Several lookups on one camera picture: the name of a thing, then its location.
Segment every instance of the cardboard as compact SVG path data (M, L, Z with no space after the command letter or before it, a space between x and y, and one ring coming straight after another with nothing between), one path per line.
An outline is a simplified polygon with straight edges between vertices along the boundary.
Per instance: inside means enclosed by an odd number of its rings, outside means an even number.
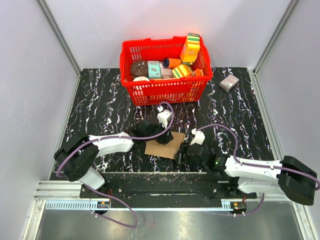
M181 132L171 132L173 140L168 144L162 145L155 140L147 141L144 154L175 159L174 155L179 151L180 144L185 140L185 134Z

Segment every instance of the red shopping basket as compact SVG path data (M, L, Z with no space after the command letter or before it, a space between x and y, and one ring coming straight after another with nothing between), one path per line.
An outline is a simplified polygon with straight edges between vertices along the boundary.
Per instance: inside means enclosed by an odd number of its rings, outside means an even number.
M160 61L165 58L178 59L187 37L172 39L125 41L120 55L121 83L127 89L133 104L155 105L168 103L196 102L201 97L206 84L212 79L208 51L200 37L200 51L192 69L202 69L203 76L188 76L180 79L150 79L133 81L130 66L134 61Z

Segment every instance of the wall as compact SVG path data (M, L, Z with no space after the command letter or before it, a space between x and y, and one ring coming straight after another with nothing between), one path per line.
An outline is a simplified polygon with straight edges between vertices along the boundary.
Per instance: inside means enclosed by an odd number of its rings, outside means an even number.
M320 2L303 0L258 76L285 155L320 174ZM310 207L320 231L320 194Z
M81 68L118 68L121 43L189 32L214 67L253 68L290 0L46 0Z
M17 240L77 76L35 0L0 1L0 23L0 236Z

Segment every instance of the marble surface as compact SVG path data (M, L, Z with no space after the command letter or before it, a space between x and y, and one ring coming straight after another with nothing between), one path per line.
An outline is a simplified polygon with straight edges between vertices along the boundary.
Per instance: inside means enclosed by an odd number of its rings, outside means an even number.
M230 127L239 141L237 156L246 159L273 159L270 143L246 68L214 68L198 102L172 104L175 119L172 131L185 133L211 123ZM229 93L219 87L228 75L239 78ZM110 135L125 131L147 115L156 115L156 106L134 106L121 85L118 68L84 69L76 92L63 141L75 132ZM207 128L204 144L215 153L232 152L233 137L224 129ZM101 172L201 172L200 167L178 165L175 160L144 154L145 143L133 151L99 157L94 166Z

